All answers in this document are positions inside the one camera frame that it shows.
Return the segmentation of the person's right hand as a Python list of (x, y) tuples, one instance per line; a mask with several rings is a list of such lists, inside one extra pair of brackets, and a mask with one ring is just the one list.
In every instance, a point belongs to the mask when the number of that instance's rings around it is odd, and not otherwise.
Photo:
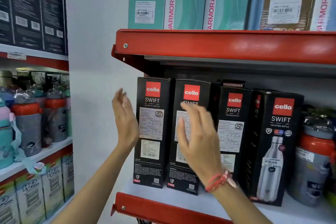
[(189, 115), (191, 130), (188, 153), (182, 154), (205, 187), (213, 176), (228, 175), (221, 165), (219, 138), (212, 115), (202, 106), (183, 102), (180, 105)]

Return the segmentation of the person's left hand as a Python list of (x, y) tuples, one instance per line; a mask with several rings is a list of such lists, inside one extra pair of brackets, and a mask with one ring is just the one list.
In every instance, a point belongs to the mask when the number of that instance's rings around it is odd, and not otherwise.
[(118, 133), (118, 148), (130, 153), (139, 140), (139, 124), (132, 104), (123, 88), (112, 99), (115, 124)]

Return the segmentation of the person's left forearm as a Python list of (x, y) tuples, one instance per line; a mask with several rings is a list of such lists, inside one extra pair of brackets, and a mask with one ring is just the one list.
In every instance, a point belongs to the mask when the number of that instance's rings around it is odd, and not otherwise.
[(51, 224), (97, 224), (133, 145), (118, 143), (109, 157)]

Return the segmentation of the person's right forearm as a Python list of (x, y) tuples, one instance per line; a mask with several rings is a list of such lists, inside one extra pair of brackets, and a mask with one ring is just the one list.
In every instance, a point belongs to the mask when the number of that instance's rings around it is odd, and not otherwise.
[(213, 176), (205, 188), (214, 195), (234, 224), (272, 224), (229, 175)]

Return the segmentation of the grey bottle with red lid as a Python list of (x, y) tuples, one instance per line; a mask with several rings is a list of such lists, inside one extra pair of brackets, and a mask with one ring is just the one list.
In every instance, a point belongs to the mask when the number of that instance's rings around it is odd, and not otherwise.
[(51, 141), (55, 143), (67, 139), (67, 102), (57, 85), (47, 91), (44, 114), (46, 133)]
[(303, 126), (287, 186), (288, 194), (303, 205), (315, 207), (319, 204), (330, 173), (335, 132), (332, 124)]
[(21, 132), (20, 148), (26, 157), (41, 152), (42, 108), (32, 91), (17, 90), (11, 107), (16, 125)]

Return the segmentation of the red metal shelf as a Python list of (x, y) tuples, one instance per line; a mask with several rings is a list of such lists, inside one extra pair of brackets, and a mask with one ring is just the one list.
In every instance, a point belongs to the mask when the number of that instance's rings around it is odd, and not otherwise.
[(111, 56), (151, 76), (199, 68), (336, 78), (336, 32), (120, 29)]
[[(282, 206), (254, 203), (273, 224), (336, 224), (336, 208), (322, 200), (316, 208), (284, 194)], [(127, 181), (116, 193), (111, 216), (123, 214), (157, 224), (232, 224), (228, 214), (200, 188), (198, 196), (164, 186), (162, 189)]]

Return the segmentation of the white shelf board red edge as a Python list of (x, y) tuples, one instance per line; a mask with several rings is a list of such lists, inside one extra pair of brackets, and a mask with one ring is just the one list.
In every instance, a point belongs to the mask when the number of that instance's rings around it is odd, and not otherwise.
[[(61, 149), (65, 148), (66, 146), (72, 144), (73, 137), (68, 137), (66, 140), (52, 143), (48, 148), (43, 148), (40, 153), (28, 157), (31, 162), (41, 162), (42, 159), (52, 155), (53, 153), (60, 151)], [(15, 175), (16, 173), (24, 170), (26, 167), (22, 162), (15, 162), (8, 167), (0, 169), (0, 182), (3, 180)]]
[(27, 60), (19, 61), (25, 62), (27, 64), (38, 65), (67, 72), (69, 71), (69, 58), (66, 55), (22, 48), (13, 45), (0, 44), (0, 58), (7, 58), (8, 52), (19, 52), (26, 54)]

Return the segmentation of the white and green box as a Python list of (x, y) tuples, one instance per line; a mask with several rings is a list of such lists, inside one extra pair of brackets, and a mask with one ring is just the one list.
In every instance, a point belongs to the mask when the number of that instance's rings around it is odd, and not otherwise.
[(67, 202), (74, 195), (74, 166), (73, 152), (61, 157), (62, 183), (64, 201)]
[(51, 218), (65, 203), (62, 183), (61, 158), (46, 164), (46, 173), (42, 175), (44, 206), (46, 218)]
[(0, 182), (0, 224), (21, 224), (15, 183), (9, 178)]
[(41, 176), (20, 171), (15, 176), (15, 191), (21, 224), (43, 224), (46, 216)]

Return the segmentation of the black box with bottle picture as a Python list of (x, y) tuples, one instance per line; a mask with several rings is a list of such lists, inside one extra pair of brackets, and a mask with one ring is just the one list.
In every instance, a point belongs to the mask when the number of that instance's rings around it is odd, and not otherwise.
[(250, 201), (282, 205), (304, 98), (296, 93), (253, 90), (238, 174)]

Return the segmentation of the white shelf price label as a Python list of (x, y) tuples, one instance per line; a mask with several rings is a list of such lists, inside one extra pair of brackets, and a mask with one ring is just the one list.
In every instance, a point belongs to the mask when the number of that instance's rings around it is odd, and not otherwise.
[(15, 59), (15, 60), (22, 60), (22, 61), (27, 60), (26, 54), (23, 54), (23, 53), (20, 53), (20, 52), (8, 52), (7, 53), (7, 58), (8, 59)]

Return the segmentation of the dark box with white labels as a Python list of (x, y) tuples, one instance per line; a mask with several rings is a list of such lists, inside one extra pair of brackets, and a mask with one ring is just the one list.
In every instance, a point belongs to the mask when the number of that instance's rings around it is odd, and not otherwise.
[(40, 0), (44, 51), (67, 55), (64, 0)]
[(10, 0), (15, 45), (43, 50), (40, 0)]
[(10, 0), (0, 0), (0, 44), (14, 45)]

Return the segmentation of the teal and pink kids bottle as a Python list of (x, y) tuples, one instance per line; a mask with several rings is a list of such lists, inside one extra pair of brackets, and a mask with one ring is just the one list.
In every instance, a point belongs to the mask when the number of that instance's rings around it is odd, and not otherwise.
[(12, 121), (13, 114), (0, 93), (0, 170), (14, 163)]

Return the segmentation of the white box with pink lettering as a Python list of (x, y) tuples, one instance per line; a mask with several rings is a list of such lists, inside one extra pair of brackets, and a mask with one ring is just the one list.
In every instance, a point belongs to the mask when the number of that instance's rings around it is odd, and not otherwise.
[(314, 0), (309, 31), (336, 32), (336, 0)]

